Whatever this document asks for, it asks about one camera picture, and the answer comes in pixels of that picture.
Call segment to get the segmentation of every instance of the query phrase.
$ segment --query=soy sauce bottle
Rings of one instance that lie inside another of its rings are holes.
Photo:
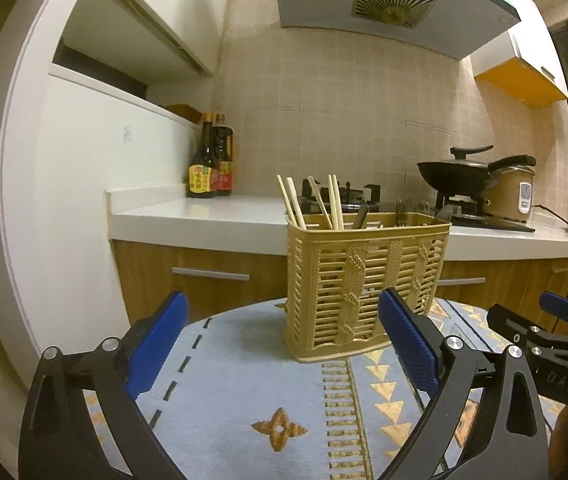
[[[219,188],[217,194],[233,192],[233,129],[226,125],[226,116],[218,113],[213,126],[215,154],[219,159]]]
[[[190,161],[187,196],[214,198],[219,187],[219,160],[213,142],[213,115],[204,114],[202,121],[201,141]]]

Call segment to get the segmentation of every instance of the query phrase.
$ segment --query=brown rice cooker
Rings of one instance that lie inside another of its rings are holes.
[[[510,166],[496,171],[496,183],[486,190],[484,213],[525,222],[530,218],[532,207],[532,179],[534,171],[526,166]]]

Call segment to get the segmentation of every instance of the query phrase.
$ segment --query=blue gripper pad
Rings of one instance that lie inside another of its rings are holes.
[[[140,320],[140,326],[136,324],[131,327],[129,332],[134,331],[136,327],[145,332],[128,357],[126,391],[133,400],[152,388],[188,318],[189,301],[184,294],[174,292],[153,318]]]
[[[544,312],[552,314],[568,323],[568,299],[552,292],[544,292],[539,297],[539,306]]]
[[[407,313],[408,306],[393,291],[384,290],[377,302],[379,321],[382,323],[388,338],[406,373],[418,390],[435,396],[439,390],[438,361],[424,336]]]

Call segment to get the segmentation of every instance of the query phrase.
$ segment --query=countertop backsplash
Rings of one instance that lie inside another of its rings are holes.
[[[298,186],[329,173],[353,187],[379,184],[382,200],[434,202],[417,163],[478,156],[538,159],[535,198],[567,206],[568,106],[531,109],[461,62],[398,41],[281,28],[277,0],[229,0],[215,104],[236,128],[234,188],[277,195],[275,174]]]

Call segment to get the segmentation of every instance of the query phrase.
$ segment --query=beige plastic basket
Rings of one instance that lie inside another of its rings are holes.
[[[418,314],[430,310],[450,224],[408,213],[372,213],[366,229],[328,230],[322,215],[304,215],[308,230],[288,224],[286,344],[299,362],[342,358],[389,344],[377,299],[393,286]]]

